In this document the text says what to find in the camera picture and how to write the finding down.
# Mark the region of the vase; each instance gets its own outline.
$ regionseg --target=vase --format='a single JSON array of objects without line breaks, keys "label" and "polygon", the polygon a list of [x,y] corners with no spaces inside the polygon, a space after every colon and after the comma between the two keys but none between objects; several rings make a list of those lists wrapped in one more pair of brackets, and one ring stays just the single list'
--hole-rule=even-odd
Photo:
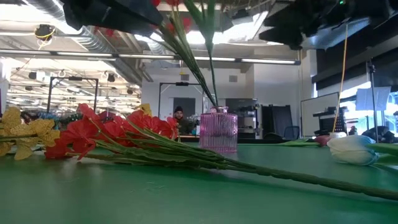
[{"label": "vase", "polygon": [[221,153],[236,152],[238,116],[227,110],[228,107],[217,107],[200,115],[200,147]]}]

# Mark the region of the dark door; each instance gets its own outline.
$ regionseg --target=dark door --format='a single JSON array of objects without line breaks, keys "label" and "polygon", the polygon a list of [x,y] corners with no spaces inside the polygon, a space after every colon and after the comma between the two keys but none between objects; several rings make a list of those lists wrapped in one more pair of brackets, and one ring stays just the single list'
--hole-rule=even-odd
[{"label": "dark door", "polygon": [[173,112],[176,107],[181,106],[184,110],[184,118],[187,118],[195,114],[195,104],[195,98],[174,98]]}]

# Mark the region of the white tulip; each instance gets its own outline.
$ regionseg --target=white tulip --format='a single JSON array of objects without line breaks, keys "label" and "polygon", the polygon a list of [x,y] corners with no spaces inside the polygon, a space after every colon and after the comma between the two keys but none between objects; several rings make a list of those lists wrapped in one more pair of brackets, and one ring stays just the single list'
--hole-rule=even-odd
[{"label": "white tulip", "polygon": [[367,148],[366,145],[375,141],[367,136],[348,136],[336,138],[328,142],[331,156],[337,162],[367,166],[379,159],[379,154]]}]

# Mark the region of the glass vase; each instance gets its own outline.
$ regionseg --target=glass vase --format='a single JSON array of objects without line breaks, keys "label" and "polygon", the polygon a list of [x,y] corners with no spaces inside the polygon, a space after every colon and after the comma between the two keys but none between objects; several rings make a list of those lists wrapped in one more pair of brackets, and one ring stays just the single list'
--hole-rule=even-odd
[{"label": "glass vase", "polygon": [[212,108],[200,115],[200,147],[216,152],[236,152],[238,116],[227,113],[228,107]]}]

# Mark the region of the green tabletop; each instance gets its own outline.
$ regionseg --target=green tabletop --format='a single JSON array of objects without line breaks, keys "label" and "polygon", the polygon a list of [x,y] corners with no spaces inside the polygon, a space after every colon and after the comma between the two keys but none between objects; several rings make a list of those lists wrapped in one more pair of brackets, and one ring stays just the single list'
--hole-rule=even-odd
[{"label": "green tabletop", "polygon": [[[239,145],[231,157],[398,190],[398,170],[337,164],[327,148]],[[398,203],[291,180],[109,164],[0,158],[1,223],[398,223]]]}]

